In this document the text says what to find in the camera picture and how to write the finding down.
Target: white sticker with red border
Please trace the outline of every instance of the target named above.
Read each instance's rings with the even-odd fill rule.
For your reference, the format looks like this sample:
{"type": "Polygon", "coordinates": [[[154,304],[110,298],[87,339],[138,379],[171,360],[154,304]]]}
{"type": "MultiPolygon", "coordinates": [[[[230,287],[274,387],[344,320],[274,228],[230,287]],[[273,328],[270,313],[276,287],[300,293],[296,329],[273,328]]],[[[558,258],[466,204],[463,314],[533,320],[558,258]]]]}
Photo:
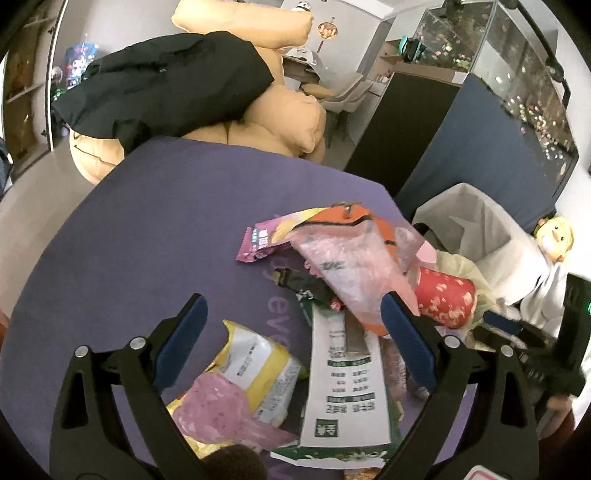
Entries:
{"type": "Polygon", "coordinates": [[[488,468],[484,468],[482,465],[476,465],[470,473],[464,478],[464,480],[507,480],[506,478],[491,472],[488,468]]]}

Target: green and white package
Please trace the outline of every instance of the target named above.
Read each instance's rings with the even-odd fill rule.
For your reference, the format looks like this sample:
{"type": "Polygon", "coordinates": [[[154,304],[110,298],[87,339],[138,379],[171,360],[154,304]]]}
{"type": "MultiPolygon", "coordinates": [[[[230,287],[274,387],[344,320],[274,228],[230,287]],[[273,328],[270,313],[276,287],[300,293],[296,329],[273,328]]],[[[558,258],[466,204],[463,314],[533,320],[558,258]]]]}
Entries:
{"type": "Polygon", "coordinates": [[[345,316],[314,303],[310,387],[300,441],[271,456],[298,466],[327,469],[381,468],[402,438],[400,413],[384,383],[379,337],[365,333],[369,355],[345,351],[345,316]]]}

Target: green logo square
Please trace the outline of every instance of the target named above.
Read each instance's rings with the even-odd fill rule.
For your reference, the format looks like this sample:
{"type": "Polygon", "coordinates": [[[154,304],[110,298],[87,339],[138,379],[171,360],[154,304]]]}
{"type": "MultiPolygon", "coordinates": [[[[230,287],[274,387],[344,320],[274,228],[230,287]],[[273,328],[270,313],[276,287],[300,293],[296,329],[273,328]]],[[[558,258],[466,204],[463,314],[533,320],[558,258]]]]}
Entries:
{"type": "Polygon", "coordinates": [[[314,430],[314,437],[317,438],[335,438],[339,436],[339,421],[316,419],[316,428],[314,430]]]}

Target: blue gripper pad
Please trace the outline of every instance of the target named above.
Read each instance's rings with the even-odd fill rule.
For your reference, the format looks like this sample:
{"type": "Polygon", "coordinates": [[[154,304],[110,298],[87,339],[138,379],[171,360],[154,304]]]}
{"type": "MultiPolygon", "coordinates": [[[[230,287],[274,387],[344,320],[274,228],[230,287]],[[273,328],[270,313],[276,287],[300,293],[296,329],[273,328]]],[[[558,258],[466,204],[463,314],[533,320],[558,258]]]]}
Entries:
{"type": "Polygon", "coordinates": [[[492,312],[490,310],[484,312],[482,319],[484,320],[484,323],[486,323],[487,325],[496,327],[499,330],[503,330],[509,335],[517,335],[517,333],[519,333],[519,331],[521,330],[521,325],[519,324],[519,322],[506,319],[502,315],[499,315],[498,313],[492,312]]]}
{"type": "Polygon", "coordinates": [[[177,328],[156,357],[152,385],[159,393],[172,387],[177,381],[206,323],[207,302],[204,297],[199,296],[180,319],[177,328]]]}
{"type": "Polygon", "coordinates": [[[396,342],[415,381],[429,392],[433,392],[437,385],[433,353],[411,323],[405,310],[389,293],[382,299],[381,312],[382,321],[396,342]]]}

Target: gray floor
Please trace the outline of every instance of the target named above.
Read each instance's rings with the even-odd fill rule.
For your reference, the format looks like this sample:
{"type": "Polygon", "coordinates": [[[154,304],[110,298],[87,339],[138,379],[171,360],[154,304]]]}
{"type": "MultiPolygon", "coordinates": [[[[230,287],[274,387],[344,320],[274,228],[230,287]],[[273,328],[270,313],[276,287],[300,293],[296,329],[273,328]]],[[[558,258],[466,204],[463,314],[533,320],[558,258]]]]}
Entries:
{"type": "MultiPolygon", "coordinates": [[[[335,135],[323,164],[343,170],[354,147],[349,137],[335,135]]],[[[0,202],[0,310],[9,317],[45,247],[92,188],[74,166],[65,140],[0,202]]]]}

